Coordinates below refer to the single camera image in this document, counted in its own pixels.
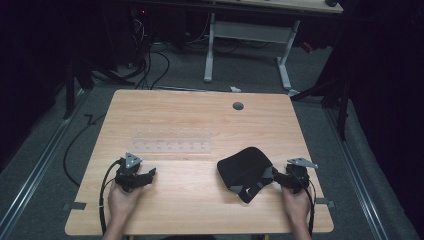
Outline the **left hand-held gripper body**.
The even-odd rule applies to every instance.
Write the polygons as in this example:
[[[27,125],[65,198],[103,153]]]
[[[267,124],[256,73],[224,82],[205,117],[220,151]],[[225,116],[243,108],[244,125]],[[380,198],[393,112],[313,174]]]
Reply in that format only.
[[[139,176],[138,170],[142,159],[136,155],[126,152],[125,159],[116,171],[115,182],[121,186],[125,192],[132,192],[135,187],[136,177]]]

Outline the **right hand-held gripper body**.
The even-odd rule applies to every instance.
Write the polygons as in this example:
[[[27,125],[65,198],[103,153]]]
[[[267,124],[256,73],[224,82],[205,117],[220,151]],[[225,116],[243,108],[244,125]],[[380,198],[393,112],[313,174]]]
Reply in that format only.
[[[317,169],[318,165],[305,158],[289,159],[281,185],[291,189],[295,194],[309,186],[308,168]]]

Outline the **black fabric pad with straps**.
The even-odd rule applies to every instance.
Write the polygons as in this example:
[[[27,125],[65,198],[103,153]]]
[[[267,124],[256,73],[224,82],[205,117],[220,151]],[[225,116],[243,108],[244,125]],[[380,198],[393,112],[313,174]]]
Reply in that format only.
[[[256,147],[248,147],[220,160],[217,169],[226,188],[249,204],[262,188],[273,182],[273,164]]]

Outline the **person's left hand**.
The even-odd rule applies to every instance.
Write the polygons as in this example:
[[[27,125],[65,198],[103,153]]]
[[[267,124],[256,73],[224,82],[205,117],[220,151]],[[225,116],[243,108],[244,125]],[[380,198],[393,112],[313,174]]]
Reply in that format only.
[[[112,220],[127,220],[133,213],[137,201],[144,188],[136,188],[126,192],[115,182],[112,183],[108,195],[108,205]]]

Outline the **person's right hand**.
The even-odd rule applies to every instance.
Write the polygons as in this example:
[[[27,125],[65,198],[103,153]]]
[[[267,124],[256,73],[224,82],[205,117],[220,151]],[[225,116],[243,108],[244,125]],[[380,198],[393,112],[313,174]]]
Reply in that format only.
[[[307,225],[307,217],[309,215],[311,204],[310,199],[305,190],[294,193],[291,189],[282,187],[282,196],[285,212],[290,223],[294,226]]]

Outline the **clear plastic rack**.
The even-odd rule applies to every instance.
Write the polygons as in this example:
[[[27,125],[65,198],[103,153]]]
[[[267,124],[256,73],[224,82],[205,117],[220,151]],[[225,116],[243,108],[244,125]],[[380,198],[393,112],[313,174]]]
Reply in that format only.
[[[126,142],[131,153],[209,154],[211,132],[205,128],[133,127]]]

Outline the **black metal stand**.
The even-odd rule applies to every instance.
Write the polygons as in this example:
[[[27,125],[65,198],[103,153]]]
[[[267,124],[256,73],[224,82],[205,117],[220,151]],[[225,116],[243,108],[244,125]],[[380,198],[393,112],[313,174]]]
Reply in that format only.
[[[66,112],[64,119],[68,119],[75,109],[75,82],[78,82],[84,90],[91,90],[94,87],[90,62],[84,58],[71,58],[66,66]]]
[[[321,100],[321,105],[323,108],[338,108],[336,130],[339,137],[345,141],[345,127],[346,119],[348,116],[347,108],[351,81],[352,76],[350,74],[346,74],[325,83],[319,83],[317,86],[311,87],[305,91],[295,94],[294,96],[291,96],[290,99],[292,101],[298,101],[307,96],[319,95],[322,93],[323,98]]]

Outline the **black computer tower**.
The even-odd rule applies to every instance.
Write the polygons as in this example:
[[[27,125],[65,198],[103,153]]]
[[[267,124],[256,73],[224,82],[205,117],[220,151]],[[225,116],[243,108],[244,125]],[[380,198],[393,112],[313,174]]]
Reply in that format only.
[[[134,5],[107,2],[102,5],[115,65],[134,69],[149,46],[144,10]]]

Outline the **white-legged wooden desk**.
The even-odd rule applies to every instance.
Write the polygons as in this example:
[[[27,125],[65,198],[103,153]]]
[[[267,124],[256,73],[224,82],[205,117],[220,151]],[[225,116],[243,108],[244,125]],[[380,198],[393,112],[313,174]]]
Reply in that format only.
[[[343,13],[343,7],[337,3],[330,7],[325,0],[203,0],[211,7],[252,7],[255,10],[286,11],[294,14],[323,14],[336,16]],[[255,23],[253,20],[217,20],[216,14],[209,15],[208,51],[206,55],[204,81],[213,79],[214,42],[217,38],[247,40],[263,43],[276,43],[285,46],[282,55],[276,58],[282,86],[291,90],[286,61],[297,35],[301,19],[295,17],[284,26],[277,24]]]

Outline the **metal floor rail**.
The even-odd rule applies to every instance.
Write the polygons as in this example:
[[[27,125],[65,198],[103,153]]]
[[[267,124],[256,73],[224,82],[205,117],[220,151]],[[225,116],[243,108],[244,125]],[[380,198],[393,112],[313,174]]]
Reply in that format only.
[[[387,232],[377,212],[374,201],[372,200],[360,175],[360,172],[354,162],[353,155],[349,150],[348,144],[345,140],[342,139],[338,131],[337,119],[334,112],[328,109],[324,109],[323,112],[330,123],[332,132],[335,135],[339,148],[341,149],[349,178],[351,179],[352,186],[355,190],[359,204],[374,236],[374,239],[389,240]]]
[[[61,119],[60,124],[56,128],[42,154],[37,159],[37,162],[29,176],[25,178],[25,182],[20,186],[19,192],[10,204],[8,211],[0,220],[0,240],[6,240],[13,231],[14,226],[19,220],[22,212],[25,210],[26,205],[36,191],[45,172],[51,164],[53,156],[56,153],[56,149],[73,120],[75,112],[79,110],[89,94],[89,90],[81,89],[78,91],[75,97],[75,109],[66,114],[66,118]]]

